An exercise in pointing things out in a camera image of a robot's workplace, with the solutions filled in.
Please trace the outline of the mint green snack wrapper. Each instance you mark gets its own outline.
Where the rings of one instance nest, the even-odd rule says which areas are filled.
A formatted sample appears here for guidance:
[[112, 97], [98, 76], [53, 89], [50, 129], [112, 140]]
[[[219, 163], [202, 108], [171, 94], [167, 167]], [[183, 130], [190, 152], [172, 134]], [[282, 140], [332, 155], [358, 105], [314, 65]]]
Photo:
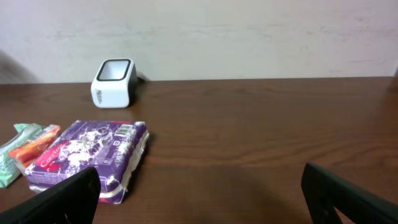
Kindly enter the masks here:
[[17, 135], [1, 146], [1, 188], [8, 187], [21, 174], [9, 153], [43, 130], [41, 125], [35, 123], [19, 123], [15, 124], [14, 128], [17, 131]]

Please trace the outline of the purple sanitary pad pack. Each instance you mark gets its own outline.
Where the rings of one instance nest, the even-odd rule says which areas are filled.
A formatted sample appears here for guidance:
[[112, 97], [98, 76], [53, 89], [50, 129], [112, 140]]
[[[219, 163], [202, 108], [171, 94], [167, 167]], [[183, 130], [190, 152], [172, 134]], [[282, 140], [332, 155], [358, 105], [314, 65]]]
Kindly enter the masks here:
[[101, 184], [99, 201], [120, 204], [149, 136], [143, 121], [77, 120], [25, 170], [29, 188], [41, 193], [94, 167]]

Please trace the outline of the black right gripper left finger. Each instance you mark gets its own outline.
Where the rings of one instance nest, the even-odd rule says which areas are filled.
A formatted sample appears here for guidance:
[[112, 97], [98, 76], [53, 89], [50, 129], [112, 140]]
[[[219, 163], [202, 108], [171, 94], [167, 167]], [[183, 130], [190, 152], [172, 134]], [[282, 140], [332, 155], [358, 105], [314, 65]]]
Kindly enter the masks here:
[[24, 203], [1, 213], [1, 224], [92, 224], [101, 191], [94, 167], [59, 182]]

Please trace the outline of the orange juice carton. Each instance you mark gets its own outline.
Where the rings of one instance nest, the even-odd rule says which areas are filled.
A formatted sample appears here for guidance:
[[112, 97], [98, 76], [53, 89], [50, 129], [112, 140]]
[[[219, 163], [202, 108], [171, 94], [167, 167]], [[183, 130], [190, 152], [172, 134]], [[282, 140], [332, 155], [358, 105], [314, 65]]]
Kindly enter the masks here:
[[51, 124], [9, 153], [22, 175], [26, 176], [25, 170], [59, 137], [61, 132], [60, 126]]

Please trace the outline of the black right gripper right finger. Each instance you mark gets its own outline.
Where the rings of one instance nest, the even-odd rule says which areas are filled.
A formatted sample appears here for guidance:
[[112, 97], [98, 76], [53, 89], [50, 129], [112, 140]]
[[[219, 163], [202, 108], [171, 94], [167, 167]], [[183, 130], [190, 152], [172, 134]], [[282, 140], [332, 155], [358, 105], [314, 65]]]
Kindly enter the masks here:
[[341, 223], [339, 210], [354, 223], [397, 224], [396, 204], [314, 163], [305, 165], [301, 188], [314, 223]]

